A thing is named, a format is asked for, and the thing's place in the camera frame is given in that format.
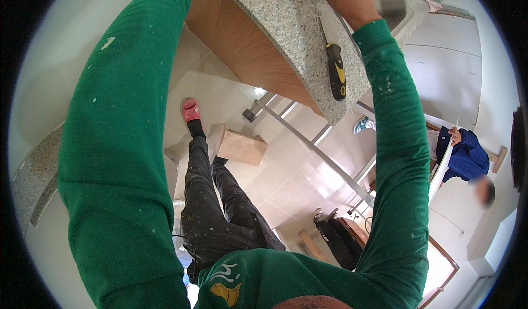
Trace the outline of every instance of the yellow and black handle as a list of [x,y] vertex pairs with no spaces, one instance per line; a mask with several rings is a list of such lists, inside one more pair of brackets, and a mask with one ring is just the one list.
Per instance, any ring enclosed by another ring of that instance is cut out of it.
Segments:
[[328,72],[330,86],[336,101],[341,101],[347,96],[347,82],[345,81],[345,68],[341,59],[341,47],[335,43],[327,44]]

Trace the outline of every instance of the white wall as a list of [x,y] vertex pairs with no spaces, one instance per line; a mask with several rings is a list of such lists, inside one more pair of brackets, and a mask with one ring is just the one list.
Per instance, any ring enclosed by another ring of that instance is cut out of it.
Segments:
[[[9,129],[10,174],[65,119],[84,64],[105,30],[132,0],[55,0],[18,77]],[[47,287],[64,308],[94,308],[68,246],[68,212],[56,194],[26,243]]]
[[11,109],[9,171],[61,124],[88,56],[132,0],[55,0],[24,58]]
[[[519,102],[513,67],[504,43],[478,0],[444,0],[444,3],[466,9],[477,18],[482,48],[482,96],[474,132],[486,148],[497,152],[503,145],[509,151],[512,112]],[[510,154],[499,172],[490,171],[489,176],[495,183],[496,199],[487,212],[476,204],[472,188],[459,179],[444,184],[430,205],[465,232],[460,237],[460,230],[451,222],[429,211],[431,236],[457,261],[460,269],[428,308],[453,308],[460,302],[478,277],[467,262],[468,257],[486,253],[499,223],[517,206],[518,193],[513,190]]]
[[37,271],[62,308],[92,309],[68,245],[68,210],[56,192],[37,227],[29,225],[26,245]]

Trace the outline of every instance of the pink slipper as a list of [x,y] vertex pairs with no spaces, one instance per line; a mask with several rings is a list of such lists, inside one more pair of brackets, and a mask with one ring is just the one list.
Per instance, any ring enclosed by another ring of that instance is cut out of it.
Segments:
[[185,120],[185,123],[200,119],[200,108],[198,107],[198,103],[192,98],[189,98],[183,103],[181,110],[183,112],[183,120]]

